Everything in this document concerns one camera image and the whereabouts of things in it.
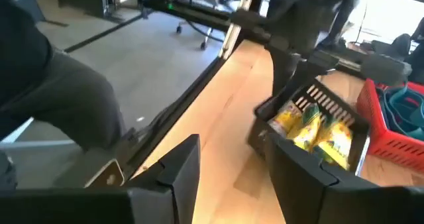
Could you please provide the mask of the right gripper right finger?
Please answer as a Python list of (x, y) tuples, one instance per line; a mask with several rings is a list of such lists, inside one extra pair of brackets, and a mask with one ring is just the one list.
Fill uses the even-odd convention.
[(286, 223), (423, 224), (423, 188), (377, 186), (276, 134), (265, 154)]

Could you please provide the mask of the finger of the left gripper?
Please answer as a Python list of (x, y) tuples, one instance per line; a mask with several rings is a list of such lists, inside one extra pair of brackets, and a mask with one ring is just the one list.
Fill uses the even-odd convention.
[(276, 47), (269, 47), (268, 51), (273, 63), (272, 96), (276, 96), (292, 78), (301, 56)]
[[(384, 54), (363, 54), (360, 73), (375, 82), (394, 86), (408, 81), (411, 65)], [(334, 70), (339, 59), (322, 51), (316, 51), (306, 60), (301, 61), (288, 80), (283, 90), (283, 100), (289, 99), (298, 89), (310, 84), (317, 76)]]

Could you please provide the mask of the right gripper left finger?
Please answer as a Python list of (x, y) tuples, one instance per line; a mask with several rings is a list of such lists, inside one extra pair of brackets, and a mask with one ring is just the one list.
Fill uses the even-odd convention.
[(192, 134), (122, 186), (1, 192), (1, 222), (191, 223), (199, 174), (199, 135)]

